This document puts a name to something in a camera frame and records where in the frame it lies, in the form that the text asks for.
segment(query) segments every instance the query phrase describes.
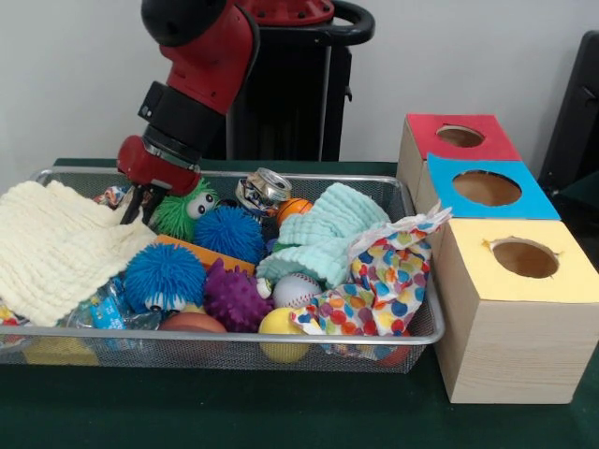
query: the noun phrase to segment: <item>round hole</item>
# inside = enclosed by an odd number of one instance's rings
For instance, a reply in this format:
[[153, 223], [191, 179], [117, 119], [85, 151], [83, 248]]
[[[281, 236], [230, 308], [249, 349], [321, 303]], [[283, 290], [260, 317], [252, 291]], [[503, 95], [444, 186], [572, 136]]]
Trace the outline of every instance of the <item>round hole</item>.
[[492, 250], [497, 262], [519, 276], [548, 278], [559, 267], [555, 254], [547, 246], [532, 240], [504, 240], [494, 244]]
[[437, 136], [443, 141], [455, 145], [456, 147], [472, 148], [477, 147], [485, 137], [477, 133], [474, 129], [466, 126], [446, 124], [437, 130]]
[[515, 182], [490, 171], [461, 173], [453, 179], [453, 187], [460, 195], [485, 206], [513, 204], [522, 196], [522, 190]]

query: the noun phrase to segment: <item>red robot arm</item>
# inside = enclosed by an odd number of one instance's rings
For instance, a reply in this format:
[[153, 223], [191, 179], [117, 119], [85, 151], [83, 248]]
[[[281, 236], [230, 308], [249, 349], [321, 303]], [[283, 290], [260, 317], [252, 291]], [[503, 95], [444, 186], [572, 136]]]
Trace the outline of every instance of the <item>red robot arm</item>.
[[256, 58], [258, 31], [234, 0], [143, 0], [142, 19], [172, 61], [167, 85], [155, 82], [139, 109], [144, 134], [130, 136], [117, 167], [136, 186], [130, 223], [146, 193], [144, 221], [165, 195], [187, 195], [199, 159], [235, 101]]

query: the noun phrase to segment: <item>basket rim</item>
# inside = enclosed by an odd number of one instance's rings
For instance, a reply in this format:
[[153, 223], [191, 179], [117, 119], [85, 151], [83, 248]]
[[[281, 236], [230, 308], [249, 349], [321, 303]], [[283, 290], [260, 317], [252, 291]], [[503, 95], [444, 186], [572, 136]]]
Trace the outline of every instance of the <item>basket rim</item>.
[[[118, 175], [119, 171], [110, 167], [48, 167], [34, 173], [30, 181], [44, 183], [49, 176], [55, 174], [107, 174]], [[204, 175], [229, 178], [242, 178], [248, 172], [207, 170]], [[389, 176], [373, 175], [335, 175], [309, 173], [281, 173], [290, 180], [321, 180], [321, 181], [378, 181], [391, 184], [400, 189], [403, 206], [407, 215], [414, 214], [414, 206], [405, 184]], [[446, 324], [441, 310], [434, 279], [434, 267], [427, 285], [425, 301], [429, 305], [433, 331], [429, 335], [410, 337], [370, 337], [370, 336], [335, 336], [335, 335], [277, 335], [250, 333], [182, 332], [155, 330], [127, 329], [77, 329], [41, 326], [0, 326], [0, 335], [20, 335], [32, 337], [71, 337], [86, 339], [143, 339], [143, 340], [187, 340], [187, 341], [235, 341], [253, 343], [312, 343], [312, 344], [356, 344], [356, 345], [387, 345], [387, 346], [420, 346], [433, 344], [440, 340], [446, 331]]]

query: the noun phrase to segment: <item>red box lid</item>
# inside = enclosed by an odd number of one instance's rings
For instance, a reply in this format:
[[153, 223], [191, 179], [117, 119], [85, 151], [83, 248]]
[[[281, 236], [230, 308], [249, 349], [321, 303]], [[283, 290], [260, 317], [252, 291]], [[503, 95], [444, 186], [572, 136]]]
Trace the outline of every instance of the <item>red box lid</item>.
[[429, 152], [448, 159], [521, 160], [494, 115], [408, 114], [407, 120], [423, 160]]

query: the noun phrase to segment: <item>blue fuzzy toy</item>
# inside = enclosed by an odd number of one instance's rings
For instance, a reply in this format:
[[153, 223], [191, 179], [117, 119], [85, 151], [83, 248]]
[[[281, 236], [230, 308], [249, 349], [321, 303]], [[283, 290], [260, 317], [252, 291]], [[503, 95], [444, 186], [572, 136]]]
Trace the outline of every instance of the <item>blue fuzzy toy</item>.
[[194, 244], [257, 265], [264, 256], [262, 227], [240, 208], [223, 206], [196, 223]]
[[150, 245], [129, 262], [124, 274], [125, 298], [136, 313], [181, 311], [200, 307], [206, 270], [194, 254], [175, 245]]

